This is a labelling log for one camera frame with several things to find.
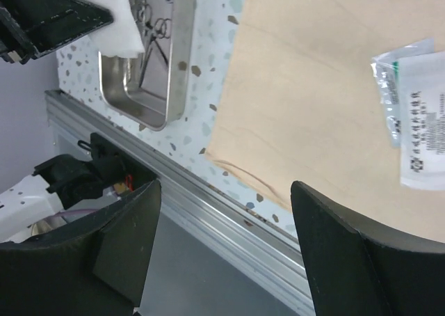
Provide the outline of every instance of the clear plastic wrapper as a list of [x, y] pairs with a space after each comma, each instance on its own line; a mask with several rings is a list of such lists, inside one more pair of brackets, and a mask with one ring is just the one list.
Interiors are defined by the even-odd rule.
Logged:
[[400, 181], [445, 190], [445, 52], [398, 61]]
[[385, 110], [385, 119], [391, 144], [401, 143], [401, 113], [397, 89], [397, 60], [401, 57], [416, 56], [434, 52], [434, 41], [428, 38], [372, 58], [371, 67], [377, 81], [381, 102]]

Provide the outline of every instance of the brown speckle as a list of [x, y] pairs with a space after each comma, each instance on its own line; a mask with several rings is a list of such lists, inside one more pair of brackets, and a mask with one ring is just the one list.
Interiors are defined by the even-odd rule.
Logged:
[[187, 70], [187, 62], [181, 61], [178, 63], [178, 69], [181, 71]]
[[235, 24], [235, 25], [239, 24], [238, 20], [233, 15], [228, 15], [227, 20], [229, 20], [232, 24]]
[[196, 77], [201, 76], [201, 69], [197, 65], [192, 65], [192, 74], [194, 74]]

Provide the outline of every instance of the wall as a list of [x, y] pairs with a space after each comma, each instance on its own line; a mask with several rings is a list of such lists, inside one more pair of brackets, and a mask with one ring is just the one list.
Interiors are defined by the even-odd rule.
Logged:
[[44, 91], [58, 87], [55, 54], [26, 65], [0, 58], [0, 192], [52, 157]]

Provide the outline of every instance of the speckled table surface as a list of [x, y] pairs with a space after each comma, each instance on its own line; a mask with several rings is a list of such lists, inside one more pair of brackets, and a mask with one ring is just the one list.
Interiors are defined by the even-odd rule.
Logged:
[[296, 237], [290, 212], [264, 199], [203, 155], [218, 111], [242, 9], [243, 0], [197, 0], [186, 110], [181, 120], [161, 132], [146, 129], [105, 104], [99, 91], [97, 50], [88, 37], [57, 51], [60, 88]]

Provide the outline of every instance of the gray floor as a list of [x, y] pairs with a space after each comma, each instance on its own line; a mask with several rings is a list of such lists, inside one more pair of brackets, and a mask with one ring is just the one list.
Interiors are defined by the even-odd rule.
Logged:
[[156, 232], [140, 313], [296, 315], [164, 215]]

